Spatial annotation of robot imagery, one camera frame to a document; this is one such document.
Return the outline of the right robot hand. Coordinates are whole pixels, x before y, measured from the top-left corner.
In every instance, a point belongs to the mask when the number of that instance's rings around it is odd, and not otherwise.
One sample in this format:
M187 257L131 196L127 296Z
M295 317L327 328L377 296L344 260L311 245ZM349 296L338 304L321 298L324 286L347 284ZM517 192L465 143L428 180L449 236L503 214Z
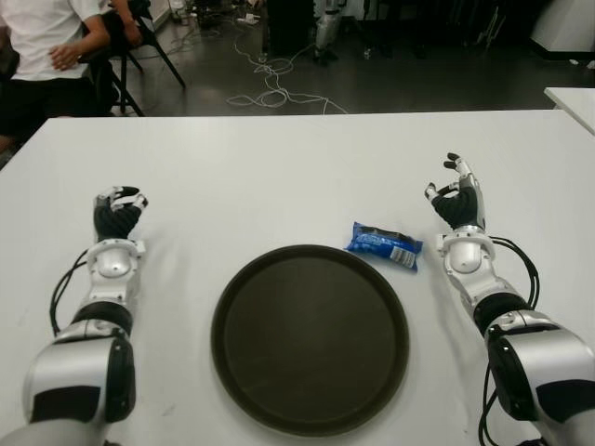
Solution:
M430 182L424 190L426 199L453 230L469 226L485 231L483 193L469 164L458 154L448 152L443 166L455 171L457 180L442 188Z

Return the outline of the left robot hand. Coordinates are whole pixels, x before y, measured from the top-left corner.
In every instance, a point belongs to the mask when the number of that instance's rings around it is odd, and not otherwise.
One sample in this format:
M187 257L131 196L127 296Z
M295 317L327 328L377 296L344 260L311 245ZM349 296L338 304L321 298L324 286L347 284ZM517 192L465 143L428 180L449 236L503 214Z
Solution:
M148 206L139 188L110 187L95 197L93 224L97 242L127 239Z

